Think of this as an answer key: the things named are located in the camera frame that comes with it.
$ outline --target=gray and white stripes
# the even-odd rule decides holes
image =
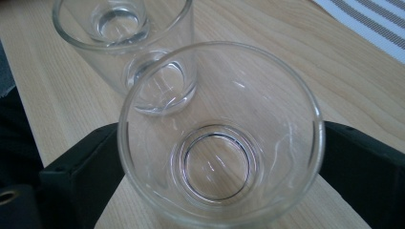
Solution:
[[[336,20],[405,64],[404,0],[314,0]]]

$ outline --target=wood grain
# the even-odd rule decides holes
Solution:
[[[0,2],[0,37],[44,165],[93,129],[117,122],[123,98],[54,31],[51,0]],[[405,66],[307,0],[196,0],[197,41],[257,46],[289,63],[324,118],[405,152]],[[271,228],[368,228],[318,177]],[[178,228],[125,178],[96,228]]]

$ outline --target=glass rim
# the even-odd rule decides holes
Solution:
[[[53,3],[53,9],[52,9],[52,20],[53,20],[53,26],[57,33],[69,44],[78,47],[83,50],[89,50],[89,51],[120,51],[120,50],[126,50],[128,48],[140,48],[144,46],[148,46],[150,44],[153,44],[159,40],[161,40],[164,37],[164,34],[167,33],[168,31],[171,31],[172,28],[174,28],[176,25],[178,25],[182,19],[187,15],[189,11],[191,11],[192,8],[192,2],[193,0],[185,0],[184,7],[182,8],[181,12],[176,16],[176,18],[173,20],[173,22],[167,26],[164,30],[159,31],[157,34],[154,35],[154,38],[152,40],[149,40],[145,43],[139,44],[125,44],[125,45],[120,45],[120,46],[107,46],[105,44],[102,45],[90,45],[88,43],[81,42],[79,40],[74,39],[72,36],[70,36],[65,30],[63,29],[62,25],[59,22],[59,12],[60,8],[62,7],[63,1],[66,0],[55,0]]]
[[[202,42],[202,43],[197,43],[189,46],[182,47],[180,49],[177,49],[173,52],[170,52],[163,56],[160,60],[156,61],[153,63],[143,74],[142,76],[146,77],[141,77],[139,82],[133,86],[133,88],[130,90],[130,92],[126,95],[121,113],[119,116],[119,122],[118,122],[118,128],[117,128],[117,145],[118,145],[118,152],[119,152],[119,157],[121,160],[122,168],[123,171],[125,172],[126,176],[128,177],[130,183],[132,184],[133,187],[137,190],[138,193],[140,193],[140,196],[143,198],[143,200],[146,200],[150,205],[153,206],[154,209],[160,210],[160,212],[166,216],[169,217],[170,219],[173,220],[181,220],[182,222],[185,223],[191,223],[194,225],[200,225],[200,226],[218,226],[218,225],[223,225],[223,226],[236,226],[236,225],[241,225],[244,224],[244,222],[241,219],[227,219],[224,221],[220,220],[215,220],[215,219],[203,219],[199,218],[197,216],[189,216],[189,219],[185,218],[180,218],[177,216],[174,212],[177,211],[168,211],[166,207],[163,207],[160,205],[160,203],[153,198],[150,198],[145,190],[141,188],[137,182],[138,179],[135,176],[134,172],[134,165],[132,163],[132,156],[129,150],[129,145],[128,145],[128,132],[127,132],[127,127],[128,127],[128,121],[127,117],[129,114],[129,111],[131,109],[131,104],[132,101],[137,94],[137,91],[140,89],[142,83],[146,80],[148,80],[148,76],[151,76],[150,74],[153,72],[155,68],[158,66],[164,64],[166,61],[170,60],[173,56],[176,56],[177,54],[181,52],[187,52],[190,50],[195,50],[195,49],[200,49],[204,47],[236,47],[242,50],[247,50],[250,52],[255,52],[258,53],[266,58],[270,58],[273,61],[276,62],[276,64],[280,65],[283,69],[285,69],[290,76],[292,76],[296,82],[299,85],[299,88],[301,88],[303,91],[303,94],[307,97],[307,100],[309,101],[309,104],[311,106],[311,111],[313,114],[313,138],[312,138],[312,149],[310,152],[310,157],[309,157],[309,172],[305,176],[304,180],[300,183],[300,185],[297,185],[297,188],[294,190],[293,195],[291,195],[293,198],[287,199],[284,201],[282,206],[278,208],[278,213],[275,214],[270,219],[275,219],[281,215],[283,215],[288,209],[290,209],[292,206],[294,206],[304,195],[305,193],[309,190],[311,187],[312,183],[315,181],[315,178],[317,177],[317,174],[321,168],[322,165],[322,160],[325,152],[325,144],[326,144],[326,137],[325,137],[325,124],[320,112],[319,105],[315,99],[315,96],[305,83],[305,81],[302,79],[302,77],[294,70],[292,69],[286,62],[275,56],[274,54],[270,52],[266,52],[262,49],[243,44],[243,43],[238,43],[238,42],[230,42],[230,41],[210,41],[210,42]],[[262,219],[264,216],[261,213],[258,213],[259,216],[253,215],[251,218],[253,223],[254,220],[257,219]]]

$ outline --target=glass base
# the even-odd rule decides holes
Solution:
[[[193,201],[228,205],[243,198],[257,175],[253,137],[228,123],[192,131],[175,156],[174,177]]]

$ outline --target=clear glass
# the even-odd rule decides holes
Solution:
[[[176,71],[183,59],[186,71]],[[196,81],[179,83],[182,74]],[[171,52],[142,74],[125,99],[118,147],[132,185],[162,215],[257,226],[309,189],[324,134],[314,96],[285,62],[210,42]]]
[[[194,42],[192,0],[56,0],[53,24],[123,95],[151,63]]]

